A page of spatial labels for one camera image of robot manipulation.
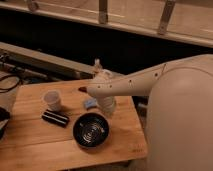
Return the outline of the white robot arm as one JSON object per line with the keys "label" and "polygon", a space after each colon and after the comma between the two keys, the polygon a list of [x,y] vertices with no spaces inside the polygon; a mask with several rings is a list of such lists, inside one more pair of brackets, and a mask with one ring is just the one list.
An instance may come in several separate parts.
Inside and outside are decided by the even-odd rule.
{"label": "white robot arm", "polygon": [[116,96],[148,98],[147,171],[213,171],[213,54],[168,61],[87,87],[100,107]]}

